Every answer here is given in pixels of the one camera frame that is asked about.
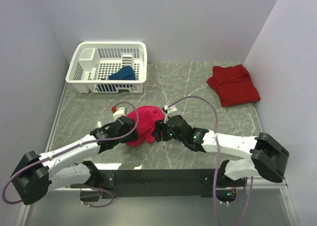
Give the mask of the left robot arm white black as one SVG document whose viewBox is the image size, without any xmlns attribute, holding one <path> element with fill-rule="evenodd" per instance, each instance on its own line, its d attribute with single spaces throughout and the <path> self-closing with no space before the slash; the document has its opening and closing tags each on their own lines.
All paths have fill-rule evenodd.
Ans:
<svg viewBox="0 0 317 226">
<path fill-rule="evenodd" d="M 22 202 L 34 204 L 48 192 L 67 185 L 101 186 L 101 174 L 95 164 L 91 161 L 77 164 L 77 161 L 137 139 L 136 125 L 135 120 L 121 116 L 60 149 L 39 155 L 34 151 L 25 154 L 12 174 L 12 184 Z"/>
</svg>

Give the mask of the pink t shirt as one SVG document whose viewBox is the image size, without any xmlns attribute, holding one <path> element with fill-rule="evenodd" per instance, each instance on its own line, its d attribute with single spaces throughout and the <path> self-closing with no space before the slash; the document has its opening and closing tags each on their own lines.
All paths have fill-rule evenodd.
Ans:
<svg viewBox="0 0 317 226">
<path fill-rule="evenodd" d="M 148 144 L 152 144 L 155 138 L 152 136 L 152 132 L 155 129 L 157 120 L 164 119 L 163 111 L 157 106 L 141 106 L 137 108 L 139 114 L 139 123 L 137 125 L 138 139 L 125 143 L 127 146 L 137 147 L 144 141 Z"/>
</svg>

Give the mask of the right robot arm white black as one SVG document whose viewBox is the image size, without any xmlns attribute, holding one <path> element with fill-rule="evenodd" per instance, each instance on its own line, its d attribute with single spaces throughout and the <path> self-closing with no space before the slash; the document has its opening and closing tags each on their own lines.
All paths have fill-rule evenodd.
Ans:
<svg viewBox="0 0 317 226">
<path fill-rule="evenodd" d="M 273 183 L 284 180 L 289 152 L 271 135 L 234 136 L 191 127 L 180 115 L 157 120 L 152 136 L 157 142 L 177 140 L 194 152 L 221 153 L 239 157 L 225 160 L 218 168 L 217 180 L 228 186 L 245 177 L 260 176 Z"/>
</svg>

